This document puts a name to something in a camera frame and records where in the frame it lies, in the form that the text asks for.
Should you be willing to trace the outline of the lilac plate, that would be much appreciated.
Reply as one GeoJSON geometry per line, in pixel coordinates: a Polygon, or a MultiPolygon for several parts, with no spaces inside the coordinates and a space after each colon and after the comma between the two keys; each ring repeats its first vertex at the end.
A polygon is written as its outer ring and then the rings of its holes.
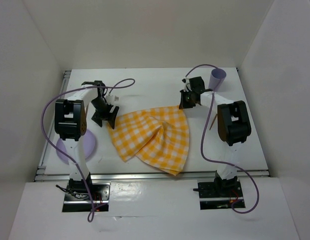
{"type": "MultiPolygon", "coordinates": [[[[95,135],[89,129],[86,131],[85,135],[82,138],[85,160],[88,162],[95,151],[97,140],[95,135]]],[[[61,138],[58,139],[56,147],[59,148],[61,151],[67,153],[64,141],[61,138]]],[[[65,156],[58,150],[56,150],[56,153],[63,163],[65,163],[66,165],[69,164],[69,158],[67,156],[65,156]]]]}

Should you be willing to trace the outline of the yellow checkered cloth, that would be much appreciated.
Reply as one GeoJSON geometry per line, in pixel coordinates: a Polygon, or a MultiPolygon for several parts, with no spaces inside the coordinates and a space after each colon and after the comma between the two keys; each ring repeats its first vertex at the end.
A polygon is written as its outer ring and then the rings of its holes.
{"type": "Polygon", "coordinates": [[[108,128],[124,162],[136,157],[173,176],[184,169],[190,147],[186,114],[178,106],[155,107],[118,116],[108,128]]]}

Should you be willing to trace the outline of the lilac cup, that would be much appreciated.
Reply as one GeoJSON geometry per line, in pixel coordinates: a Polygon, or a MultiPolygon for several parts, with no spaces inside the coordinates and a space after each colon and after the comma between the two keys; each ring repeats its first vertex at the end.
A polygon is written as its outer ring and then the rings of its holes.
{"type": "Polygon", "coordinates": [[[214,68],[210,74],[208,88],[213,91],[217,91],[225,78],[226,78],[226,72],[223,69],[214,68]]]}

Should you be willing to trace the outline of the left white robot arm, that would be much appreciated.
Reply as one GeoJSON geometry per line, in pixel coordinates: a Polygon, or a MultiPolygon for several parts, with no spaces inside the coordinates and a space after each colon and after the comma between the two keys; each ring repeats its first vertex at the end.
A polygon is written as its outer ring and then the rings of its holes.
{"type": "Polygon", "coordinates": [[[92,197],[94,187],[91,174],[86,164],[83,137],[87,132],[86,108],[92,104],[95,113],[93,122],[102,127],[108,122],[112,129],[119,111],[104,98],[105,84],[102,81],[82,83],[82,90],[77,91],[66,99],[55,102],[55,132],[60,136],[66,148],[62,152],[69,159],[71,167],[70,180],[65,192],[87,200],[92,197]]]}

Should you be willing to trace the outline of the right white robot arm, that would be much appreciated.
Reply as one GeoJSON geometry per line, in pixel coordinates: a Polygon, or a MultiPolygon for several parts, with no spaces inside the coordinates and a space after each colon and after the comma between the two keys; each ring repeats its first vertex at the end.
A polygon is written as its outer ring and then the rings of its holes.
{"type": "Polygon", "coordinates": [[[180,91],[179,109],[190,109],[197,105],[208,108],[208,118],[217,114],[217,132],[223,142],[223,160],[210,160],[217,163],[213,186],[207,192],[219,197],[231,195],[236,190],[238,150],[251,135],[251,124],[242,100],[234,101],[222,97],[213,89],[206,88],[202,77],[184,78],[184,89],[180,91]]]}

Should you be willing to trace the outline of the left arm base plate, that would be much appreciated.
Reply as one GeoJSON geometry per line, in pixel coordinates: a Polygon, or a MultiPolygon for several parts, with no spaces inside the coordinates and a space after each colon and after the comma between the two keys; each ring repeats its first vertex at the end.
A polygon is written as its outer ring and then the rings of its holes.
{"type": "MultiPolygon", "coordinates": [[[[64,213],[80,213],[89,212],[91,210],[91,201],[87,192],[70,192],[66,187],[58,187],[65,195],[63,201],[62,212],[64,213]]],[[[96,212],[109,211],[110,183],[102,183],[93,185],[91,190],[92,200],[96,212]]]]}

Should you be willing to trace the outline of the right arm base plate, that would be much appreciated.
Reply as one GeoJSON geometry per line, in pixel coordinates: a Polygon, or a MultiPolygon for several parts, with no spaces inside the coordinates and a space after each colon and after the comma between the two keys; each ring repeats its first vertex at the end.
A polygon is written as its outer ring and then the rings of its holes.
{"type": "Polygon", "coordinates": [[[244,209],[245,202],[239,181],[230,189],[217,191],[213,182],[198,182],[193,189],[198,193],[201,210],[230,209],[234,204],[235,209],[244,209]]]}

